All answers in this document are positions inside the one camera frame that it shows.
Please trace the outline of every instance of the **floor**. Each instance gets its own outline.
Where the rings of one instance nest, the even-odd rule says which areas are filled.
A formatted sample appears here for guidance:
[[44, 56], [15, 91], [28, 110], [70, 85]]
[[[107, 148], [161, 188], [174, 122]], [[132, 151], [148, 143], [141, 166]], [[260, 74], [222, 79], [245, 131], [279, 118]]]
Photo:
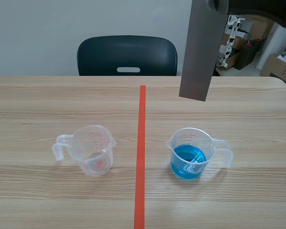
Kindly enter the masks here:
[[243, 68], [242, 70], [237, 70], [235, 68], [230, 68], [227, 71], [221, 71], [219, 69], [216, 69], [218, 71], [218, 73], [221, 76], [260, 76], [260, 70], [257, 70], [255, 68], [255, 64], [257, 63], [257, 61], [259, 60], [259, 56], [260, 53], [258, 53], [253, 62], [251, 64], [249, 64], [248, 66], [246, 66], [245, 68]]

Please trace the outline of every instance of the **measuring cup with blue liquid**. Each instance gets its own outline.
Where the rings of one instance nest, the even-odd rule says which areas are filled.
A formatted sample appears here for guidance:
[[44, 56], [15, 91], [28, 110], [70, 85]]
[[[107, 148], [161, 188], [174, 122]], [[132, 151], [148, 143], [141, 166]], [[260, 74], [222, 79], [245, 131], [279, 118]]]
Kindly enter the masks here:
[[186, 179], [199, 177], [217, 152], [224, 153], [226, 168], [230, 167], [233, 158], [227, 141], [213, 139], [206, 132], [195, 128], [178, 130], [166, 145], [172, 151], [173, 171]]

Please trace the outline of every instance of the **plastic measuring cup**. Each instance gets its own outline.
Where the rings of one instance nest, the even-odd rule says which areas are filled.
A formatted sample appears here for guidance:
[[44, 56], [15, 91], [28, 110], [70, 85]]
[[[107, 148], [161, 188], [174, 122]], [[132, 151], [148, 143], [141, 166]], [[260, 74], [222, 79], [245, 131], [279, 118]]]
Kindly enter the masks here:
[[73, 135], [60, 135], [52, 146], [57, 161], [63, 160], [62, 147], [68, 149], [85, 174], [100, 176], [113, 164], [112, 148], [116, 145], [110, 131], [100, 125], [79, 129]]
[[173, 171], [186, 179], [196, 178], [209, 161], [219, 151], [224, 153], [224, 166], [230, 167], [233, 152], [230, 144], [216, 140], [206, 132], [195, 128], [184, 128], [176, 131], [166, 143], [171, 149], [171, 166]]

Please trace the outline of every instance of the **measuring cup handle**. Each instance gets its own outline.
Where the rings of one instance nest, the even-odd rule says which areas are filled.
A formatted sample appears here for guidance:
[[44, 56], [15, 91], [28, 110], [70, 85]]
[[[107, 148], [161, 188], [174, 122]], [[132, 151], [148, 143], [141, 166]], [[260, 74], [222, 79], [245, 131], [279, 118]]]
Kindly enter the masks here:
[[56, 138], [56, 143], [52, 146], [53, 153], [57, 161], [63, 160], [62, 147], [70, 147], [67, 142], [71, 139], [73, 135], [60, 135]]
[[224, 149], [223, 152], [224, 152], [224, 166], [226, 168], [230, 168], [233, 159], [233, 152], [229, 149]]
[[215, 153], [223, 152], [224, 167], [230, 168], [233, 159], [233, 152], [229, 149], [230, 148], [229, 142], [224, 140], [213, 140], [212, 144], [213, 148], [215, 149]]

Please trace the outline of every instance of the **chair handle hole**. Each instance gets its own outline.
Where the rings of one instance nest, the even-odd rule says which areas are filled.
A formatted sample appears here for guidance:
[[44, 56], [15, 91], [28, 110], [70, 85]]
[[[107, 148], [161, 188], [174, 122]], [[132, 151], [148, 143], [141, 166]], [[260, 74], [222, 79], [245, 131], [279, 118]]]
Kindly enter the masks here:
[[120, 68], [117, 68], [117, 71], [119, 73], [139, 73], [141, 71], [140, 68], [132, 68], [132, 67], [120, 67]]

